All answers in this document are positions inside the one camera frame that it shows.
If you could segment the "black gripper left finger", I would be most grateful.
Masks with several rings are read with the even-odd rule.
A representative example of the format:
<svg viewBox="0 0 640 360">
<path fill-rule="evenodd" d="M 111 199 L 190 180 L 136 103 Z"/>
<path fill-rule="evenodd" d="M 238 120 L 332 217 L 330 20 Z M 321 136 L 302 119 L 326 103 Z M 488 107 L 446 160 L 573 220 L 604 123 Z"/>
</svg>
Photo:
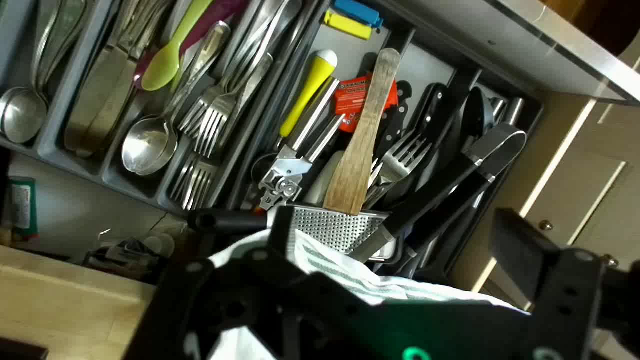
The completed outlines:
<svg viewBox="0 0 640 360">
<path fill-rule="evenodd" d="M 192 261 L 171 266 L 147 308 L 125 360 L 206 360 L 224 330 L 249 328 L 277 359 L 287 357 L 287 245 L 294 211 L 281 209 L 269 243 L 224 266 Z"/>
</svg>

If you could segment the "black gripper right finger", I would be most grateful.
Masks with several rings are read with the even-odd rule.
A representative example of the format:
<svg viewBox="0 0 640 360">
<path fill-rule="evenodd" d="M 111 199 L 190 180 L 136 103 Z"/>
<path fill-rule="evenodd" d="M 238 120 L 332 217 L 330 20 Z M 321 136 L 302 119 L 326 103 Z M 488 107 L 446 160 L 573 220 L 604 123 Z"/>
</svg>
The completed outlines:
<svg viewBox="0 0 640 360">
<path fill-rule="evenodd" d="M 589 360 L 604 265 L 593 252 L 558 249 L 509 209 L 496 211 L 493 255 L 534 304 L 520 355 L 528 360 Z"/>
</svg>

